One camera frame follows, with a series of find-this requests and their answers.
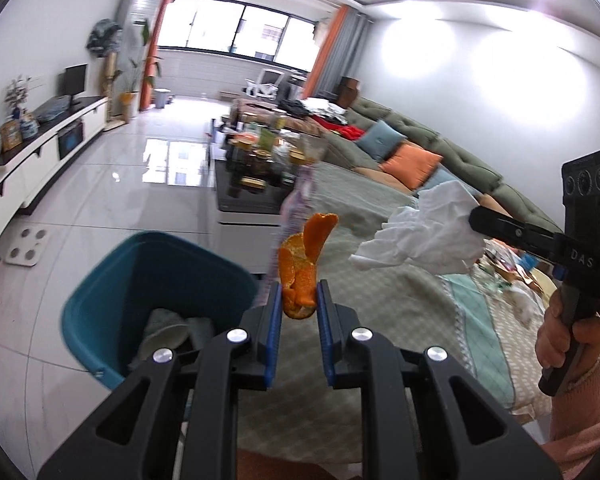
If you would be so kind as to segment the pink sweater forearm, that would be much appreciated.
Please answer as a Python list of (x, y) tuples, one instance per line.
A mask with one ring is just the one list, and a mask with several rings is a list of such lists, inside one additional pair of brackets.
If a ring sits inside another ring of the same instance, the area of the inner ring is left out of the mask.
[(542, 445), (562, 478), (574, 479), (600, 449), (600, 356), (552, 401), (550, 436)]

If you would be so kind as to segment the person's right hand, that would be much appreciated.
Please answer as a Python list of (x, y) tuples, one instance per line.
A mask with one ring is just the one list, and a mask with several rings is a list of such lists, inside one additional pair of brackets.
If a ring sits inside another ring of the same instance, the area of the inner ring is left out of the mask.
[(562, 367), (571, 346), (571, 337), (582, 349), (580, 358), (573, 361), (569, 375), (570, 382), (577, 382), (594, 368), (600, 358), (600, 315), (585, 318), (568, 327), (562, 322), (562, 297), (556, 290), (550, 296), (550, 304), (536, 338), (535, 354), (540, 365), (543, 368)]

